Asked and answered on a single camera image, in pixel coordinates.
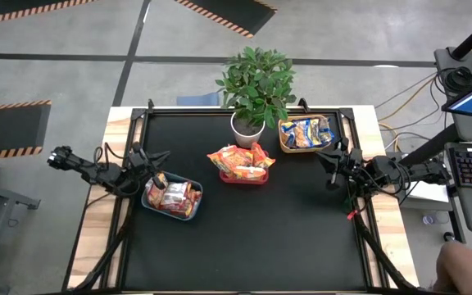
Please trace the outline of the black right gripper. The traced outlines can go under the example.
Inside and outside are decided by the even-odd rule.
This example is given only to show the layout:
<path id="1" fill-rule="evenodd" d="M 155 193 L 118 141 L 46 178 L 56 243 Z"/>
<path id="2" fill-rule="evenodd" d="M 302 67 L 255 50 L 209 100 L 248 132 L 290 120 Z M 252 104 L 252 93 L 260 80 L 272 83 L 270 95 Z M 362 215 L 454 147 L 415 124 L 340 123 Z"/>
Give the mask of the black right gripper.
<path id="1" fill-rule="evenodd" d="M 341 174 L 347 179 L 365 180 L 362 172 L 362 150 L 352 149 L 348 152 L 348 144 L 349 140 L 347 138 L 341 138 L 333 144 L 332 150 L 322 150 L 316 153 L 325 172 L 330 174 L 330 180 L 326 184 L 327 189 L 337 189 L 339 187 L 337 179 Z"/>

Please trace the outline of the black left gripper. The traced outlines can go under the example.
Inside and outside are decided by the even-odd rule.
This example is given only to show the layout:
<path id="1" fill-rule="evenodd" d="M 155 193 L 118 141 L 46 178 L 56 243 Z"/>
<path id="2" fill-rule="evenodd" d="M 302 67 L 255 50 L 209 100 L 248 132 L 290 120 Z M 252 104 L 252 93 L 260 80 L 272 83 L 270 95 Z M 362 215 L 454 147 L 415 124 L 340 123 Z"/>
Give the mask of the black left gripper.
<path id="1" fill-rule="evenodd" d="M 143 164 L 130 165 L 128 167 L 119 168 L 119 176 L 115 181 L 116 193 L 136 193 L 147 180 L 147 177 L 152 175 L 153 183 L 161 190 L 166 188 L 166 184 L 160 179 L 161 167 L 169 158 L 170 152 L 148 153 L 143 150 L 140 142 L 132 144 L 133 152 L 139 154 L 141 159 L 145 162 Z"/>

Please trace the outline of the grey equipment box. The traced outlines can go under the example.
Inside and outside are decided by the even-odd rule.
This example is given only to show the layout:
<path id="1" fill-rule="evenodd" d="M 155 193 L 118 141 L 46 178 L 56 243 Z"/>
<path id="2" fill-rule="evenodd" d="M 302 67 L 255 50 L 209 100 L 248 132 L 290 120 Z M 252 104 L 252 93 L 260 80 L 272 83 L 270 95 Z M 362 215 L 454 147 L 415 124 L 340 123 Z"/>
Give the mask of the grey equipment box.
<path id="1" fill-rule="evenodd" d="M 472 74 L 472 51 L 462 57 L 459 61 L 450 55 L 452 48 L 437 49 L 434 51 L 434 59 L 437 70 L 440 72 L 440 80 L 445 83 L 447 74 L 459 67 L 467 68 Z"/>

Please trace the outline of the tan plastic bin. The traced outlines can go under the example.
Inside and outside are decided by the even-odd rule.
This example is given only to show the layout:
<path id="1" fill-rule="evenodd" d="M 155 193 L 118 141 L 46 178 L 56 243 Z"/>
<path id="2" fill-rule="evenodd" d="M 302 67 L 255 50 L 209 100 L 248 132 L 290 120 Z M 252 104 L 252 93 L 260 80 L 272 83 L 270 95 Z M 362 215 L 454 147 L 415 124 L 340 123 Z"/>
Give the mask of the tan plastic bin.
<path id="1" fill-rule="evenodd" d="M 280 127 L 280 124 L 285 122 L 285 121 L 292 121 L 294 122 L 295 120 L 301 120 L 301 119 L 312 119 L 312 118 L 316 118 L 318 120 L 320 120 L 320 118 L 323 118 L 324 116 L 322 115 L 306 115 L 306 116 L 289 116 L 287 120 L 280 120 L 279 123 L 278 123 L 278 131 L 279 131 L 279 127 Z M 286 147 L 283 143 L 282 143 L 282 140 L 280 138 L 280 132 L 279 132 L 279 145 L 280 145 L 280 148 L 286 152 L 286 153 L 304 153 L 304 152 L 317 152 L 317 151 L 321 151 L 323 150 L 324 148 L 328 147 L 330 144 L 323 144 L 322 146 L 320 147 L 313 147 L 313 148 L 288 148 Z"/>

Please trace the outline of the black hazard-striped floor mat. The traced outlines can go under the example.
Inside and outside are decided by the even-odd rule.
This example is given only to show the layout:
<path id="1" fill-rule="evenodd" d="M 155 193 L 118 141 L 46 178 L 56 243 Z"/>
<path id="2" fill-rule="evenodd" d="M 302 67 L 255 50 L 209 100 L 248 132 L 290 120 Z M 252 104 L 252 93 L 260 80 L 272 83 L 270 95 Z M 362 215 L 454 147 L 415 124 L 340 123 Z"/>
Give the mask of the black hazard-striped floor mat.
<path id="1" fill-rule="evenodd" d="M 51 106 L 50 100 L 0 105 L 0 158 L 41 153 Z"/>
<path id="2" fill-rule="evenodd" d="M 174 0 L 197 14 L 248 39 L 277 12 L 262 0 Z"/>
<path id="3" fill-rule="evenodd" d="M 0 0 L 0 22 L 83 5 L 96 0 Z"/>

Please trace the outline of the person's leg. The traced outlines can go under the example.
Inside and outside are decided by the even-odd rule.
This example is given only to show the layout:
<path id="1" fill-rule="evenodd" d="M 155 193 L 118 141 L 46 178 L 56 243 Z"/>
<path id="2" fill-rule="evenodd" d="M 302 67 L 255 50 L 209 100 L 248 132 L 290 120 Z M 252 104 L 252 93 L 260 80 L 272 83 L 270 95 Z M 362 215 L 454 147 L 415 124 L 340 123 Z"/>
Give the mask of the person's leg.
<path id="1" fill-rule="evenodd" d="M 472 295 L 472 249 L 457 241 L 445 242 L 436 260 L 435 292 Z"/>

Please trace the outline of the black frame strut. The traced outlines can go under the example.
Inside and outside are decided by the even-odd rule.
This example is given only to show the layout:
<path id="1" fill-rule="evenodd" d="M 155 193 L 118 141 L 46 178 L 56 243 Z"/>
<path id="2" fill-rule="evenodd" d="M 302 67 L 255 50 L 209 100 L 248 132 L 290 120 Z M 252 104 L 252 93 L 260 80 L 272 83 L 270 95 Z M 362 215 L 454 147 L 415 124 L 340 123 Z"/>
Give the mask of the black frame strut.
<path id="1" fill-rule="evenodd" d="M 385 271 L 397 286 L 398 291 L 417 291 L 418 288 L 408 282 L 396 266 L 390 261 L 380 244 L 376 241 L 369 228 L 365 225 L 361 214 L 356 213 L 353 216 L 354 223 L 359 231 L 360 236 L 368 243 L 376 257 L 377 262 L 381 265 L 381 270 Z"/>
<path id="2" fill-rule="evenodd" d="M 118 229 L 116 235 L 110 241 L 105 252 L 98 259 L 97 264 L 90 270 L 84 280 L 71 288 L 74 293 L 90 293 L 94 290 L 102 291 L 108 289 L 109 274 L 114 255 L 120 246 L 125 244 L 132 224 L 131 214 L 125 216 L 124 222 Z"/>

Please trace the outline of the black diagonal pole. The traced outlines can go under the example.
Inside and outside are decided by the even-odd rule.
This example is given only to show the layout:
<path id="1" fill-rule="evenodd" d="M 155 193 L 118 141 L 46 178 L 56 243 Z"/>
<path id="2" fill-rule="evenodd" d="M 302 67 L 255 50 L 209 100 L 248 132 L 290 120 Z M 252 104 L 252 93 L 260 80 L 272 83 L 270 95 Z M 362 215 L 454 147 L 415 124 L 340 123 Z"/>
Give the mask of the black diagonal pole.
<path id="1" fill-rule="evenodd" d="M 460 138 L 456 126 L 451 124 L 428 142 L 418 147 L 406 157 L 403 157 L 399 163 L 404 166 L 420 164 L 438 155 L 444 149 L 446 143 L 457 143 L 459 141 Z"/>

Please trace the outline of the blue-grey plastic bin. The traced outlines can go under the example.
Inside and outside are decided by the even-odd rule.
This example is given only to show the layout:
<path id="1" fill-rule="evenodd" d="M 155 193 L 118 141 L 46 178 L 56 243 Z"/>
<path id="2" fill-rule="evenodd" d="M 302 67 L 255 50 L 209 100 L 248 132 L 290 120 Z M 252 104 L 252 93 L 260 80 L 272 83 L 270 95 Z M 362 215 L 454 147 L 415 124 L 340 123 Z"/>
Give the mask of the blue-grey plastic bin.
<path id="1" fill-rule="evenodd" d="M 196 182 L 196 181 L 193 181 L 191 179 L 186 179 L 182 176 L 178 176 L 178 175 L 175 175 L 175 174 L 171 174 L 169 172 L 163 172 L 167 178 L 167 181 L 168 181 L 168 184 L 169 183 L 185 183 L 185 182 L 189 182 L 189 188 L 188 188 L 188 191 L 190 191 L 191 189 L 194 189 L 194 190 L 199 190 L 199 191 L 202 191 L 202 194 L 203 194 L 203 187 L 200 183 Z M 182 220 L 182 221 L 189 221 L 191 219 L 194 218 L 194 216 L 196 215 L 197 213 L 197 210 L 192 214 L 191 217 L 189 218 L 180 218 L 179 216 L 177 216 L 175 214 L 175 210 L 178 208 L 178 206 L 168 206 L 168 207 L 160 207 L 158 209 L 154 208 L 154 207 L 151 207 L 147 201 L 147 196 L 146 196 L 146 187 L 144 189 L 144 192 L 142 194 L 142 197 L 141 197 L 141 203 L 142 205 L 149 209 L 149 210 L 152 210 L 152 211 L 155 211 L 155 212 L 158 212 L 162 215 L 165 215 L 165 216 L 169 216 L 171 218 L 174 218 L 174 219 L 177 219 L 177 220 Z"/>

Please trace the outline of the green leafy potted tree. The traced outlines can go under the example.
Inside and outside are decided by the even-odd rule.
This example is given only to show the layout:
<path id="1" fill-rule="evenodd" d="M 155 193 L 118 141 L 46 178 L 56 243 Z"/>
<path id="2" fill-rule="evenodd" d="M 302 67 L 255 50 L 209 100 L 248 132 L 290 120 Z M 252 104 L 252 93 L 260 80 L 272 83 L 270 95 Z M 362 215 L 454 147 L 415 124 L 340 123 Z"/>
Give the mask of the green leafy potted tree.
<path id="1" fill-rule="evenodd" d="M 293 94 L 293 61 L 275 49 L 246 47 L 230 57 L 215 83 L 222 94 L 222 107 L 232 108 L 246 126 L 272 128 L 288 117 Z"/>

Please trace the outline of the pink plastic bin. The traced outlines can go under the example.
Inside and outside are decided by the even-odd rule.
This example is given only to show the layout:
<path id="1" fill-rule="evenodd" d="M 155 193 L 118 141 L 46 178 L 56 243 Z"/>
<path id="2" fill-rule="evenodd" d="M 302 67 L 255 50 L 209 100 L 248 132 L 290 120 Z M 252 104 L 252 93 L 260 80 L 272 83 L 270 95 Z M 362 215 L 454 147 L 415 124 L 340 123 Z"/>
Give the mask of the pink plastic bin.
<path id="1" fill-rule="evenodd" d="M 248 157 L 249 163 L 246 166 L 254 166 L 253 165 L 253 155 L 251 149 L 245 149 L 245 148 L 240 148 L 242 152 L 246 153 L 246 156 Z M 220 178 L 226 182 L 226 183 L 231 183 L 231 184 L 264 184 L 269 177 L 269 168 L 266 169 L 267 173 L 266 175 L 258 180 L 244 180 L 244 179 L 232 179 L 230 178 L 230 174 L 227 175 L 225 172 L 220 170 Z"/>

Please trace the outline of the white paper sheet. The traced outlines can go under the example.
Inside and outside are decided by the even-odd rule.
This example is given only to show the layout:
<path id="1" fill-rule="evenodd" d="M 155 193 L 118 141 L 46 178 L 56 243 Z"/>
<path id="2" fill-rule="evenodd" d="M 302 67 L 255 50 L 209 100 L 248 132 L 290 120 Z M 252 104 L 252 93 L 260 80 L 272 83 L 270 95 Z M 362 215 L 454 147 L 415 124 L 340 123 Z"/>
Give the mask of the white paper sheet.
<path id="1" fill-rule="evenodd" d="M 424 181 L 412 182 L 406 195 L 411 198 L 435 202 L 449 202 L 446 185 L 427 184 Z"/>

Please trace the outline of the white ribbed plant pot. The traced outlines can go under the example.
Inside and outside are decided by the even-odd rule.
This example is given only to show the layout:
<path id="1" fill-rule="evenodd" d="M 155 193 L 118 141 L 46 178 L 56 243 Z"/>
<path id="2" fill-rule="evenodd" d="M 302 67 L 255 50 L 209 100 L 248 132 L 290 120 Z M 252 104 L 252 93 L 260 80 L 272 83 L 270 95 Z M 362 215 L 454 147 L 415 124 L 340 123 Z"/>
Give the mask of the white ribbed plant pot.
<path id="1" fill-rule="evenodd" d="M 242 148 L 250 148 L 253 143 L 257 143 L 266 127 L 265 122 L 261 124 L 260 128 L 238 123 L 236 113 L 231 116 L 230 125 L 237 144 Z"/>

